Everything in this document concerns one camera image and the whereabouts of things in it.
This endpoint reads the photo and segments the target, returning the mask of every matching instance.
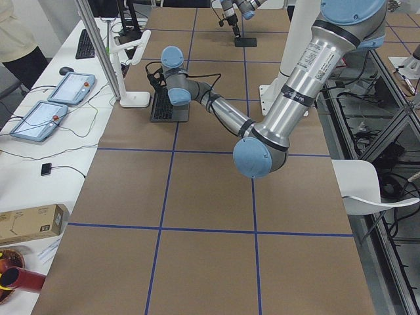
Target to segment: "black band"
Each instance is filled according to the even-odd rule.
[[[255,120],[252,120],[251,118],[249,118],[241,127],[241,129],[239,129],[238,131],[238,136],[240,138],[243,138],[243,135],[245,134],[246,130],[248,130],[249,126],[252,125],[255,122]]]
[[[175,74],[188,75],[188,72],[184,68],[171,68],[171,69],[165,71],[165,79],[167,79],[171,75],[175,75]]]
[[[209,98],[207,99],[207,103],[205,105],[205,110],[207,110],[210,113],[210,107],[211,107],[212,103],[216,99],[218,99],[219,97],[222,97],[222,96],[220,94],[217,94],[217,93],[211,94],[211,90],[209,90]]]
[[[351,34],[349,31],[346,31],[346,30],[344,30],[344,29],[340,28],[339,26],[336,26],[332,23],[329,23],[329,22],[326,22],[326,21],[321,21],[321,20],[316,20],[312,26],[318,26],[319,28],[324,28],[328,31],[331,31],[331,32],[337,34],[338,36],[341,36],[341,37],[347,39],[348,41],[350,41],[356,47],[358,47],[359,44],[360,44],[360,40],[356,36]]]
[[[303,95],[287,86],[286,84],[282,87],[282,93],[284,97],[290,98],[291,100],[294,100],[295,102],[298,102],[299,104],[302,104],[306,107],[311,107],[315,100],[315,98]]]
[[[284,147],[284,146],[279,146],[278,144],[269,141],[268,139],[264,138],[262,135],[260,135],[258,133],[258,131],[256,131],[254,128],[252,128],[251,130],[252,134],[255,136],[255,138],[257,138],[258,140],[260,140],[262,143],[266,144],[267,146],[270,146],[273,149],[282,151],[282,152],[286,152],[288,148]]]

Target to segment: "metal pole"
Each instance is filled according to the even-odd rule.
[[[89,6],[87,0],[75,0],[75,3],[77,11],[79,11],[79,15],[85,25],[87,33],[91,38],[94,51],[96,52],[100,65],[104,70],[106,79],[110,84],[115,99],[119,100],[121,98],[121,95],[118,89],[117,77],[114,72],[114,69],[112,68],[110,57],[106,53],[106,49],[104,43],[102,42],[102,38],[100,36],[98,26],[96,25],[95,18],[93,17],[91,7]]]

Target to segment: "white desk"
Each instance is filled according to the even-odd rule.
[[[98,19],[102,38],[106,38],[106,23]],[[102,71],[98,58],[83,60],[75,59],[75,50],[83,23],[75,27],[69,38],[64,42],[56,56],[51,60],[43,75],[38,79],[34,87],[40,85],[57,85],[63,78],[59,69],[69,66],[75,72],[95,74],[96,83],[90,94],[85,100],[97,93],[101,87],[107,84],[105,75]],[[22,116],[27,113],[38,100],[46,100],[52,90],[34,91],[29,93],[22,101],[15,112]],[[93,146],[98,143],[99,138],[104,132],[108,118],[114,103],[113,94],[109,86],[106,86],[96,96],[91,104],[98,110],[96,121],[91,132],[84,138],[75,136],[71,131],[58,128],[50,138],[42,143],[27,142],[13,138],[8,134],[17,124],[15,119],[5,125],[0,136],[0,149],[18,154],[20,156],[30,156],[32,158],[42,158],[50,156],[67,149],[79,148],[81,146]],[[79,135],[86,135],[89,126],[95,116],[96,110],[88,104],[78,108],[69,114],[61,123],[62,127],[69,128]],[[40,161],[25,159],[22,157],[11,156],[0,153],[0,212],[12,211],[39,205],[52,203],[63,203],[71,213],[75,201],[80,193],[84,178],[76,171],[63,168],[53,169],[50,175],[42,177],[40,175],[41,165],[51,162],[52,166],[68,165],[87,174],[96,146],[75,150],[55,157],[49,157]],[[52,259],[42,264],[37,258],[37,254],[55,242],[59,237],[46,238],[43,240],[28,241],[24,243],[2,246],[13,248],[21,252],[25,258],[26,267],[35,272],[47,274],[51,267]],[[30,314],[36,303],[38,294],[23,291],[15,291],[10,299],[0,305],[0,314],[26,315]]]

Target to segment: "label sticker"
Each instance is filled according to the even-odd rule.
[[[324,83],[340,58],[340,55],[332,49],[309,43],[297,67],[305,71],[312,79]]]
[[[55,218],[55,224],[60,225],[61,222],[61,213],[57,214],[57,218]]]

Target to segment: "white stand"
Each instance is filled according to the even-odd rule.
[[[410,57],[388,57],[394,68],[410,80],[420,79],[420,60]]]
[[[122,45],[117,45],[114,39],[110,41],[111,63],[117,76],[119,93],[121,95],[119,103],[122,107],[143,108],[149,106],[149,92],[127,92],[127,90],[125,89],[124,77],[123,72],[121,71],[121,62],[118,57],[118,52],[122,51],[123,49],[130,49],[136,47],[136,52],[134,53],[133,59],[131,59],[131,64],[138,64],[142,59],[144,50],[146,49],[147,43],[150,38],[150,34],[150,31],[146,30],[143,32],[142,37],[140,39]]]
[[[282,63],[277,78],[270,85],[260,85],[261,111],[265,116],[276,97],[280,94],[283,84],[298,63],[300,57],[312,39],[311,26],[320,13],[319,0],[296,0],[295,11],[291,20]]]

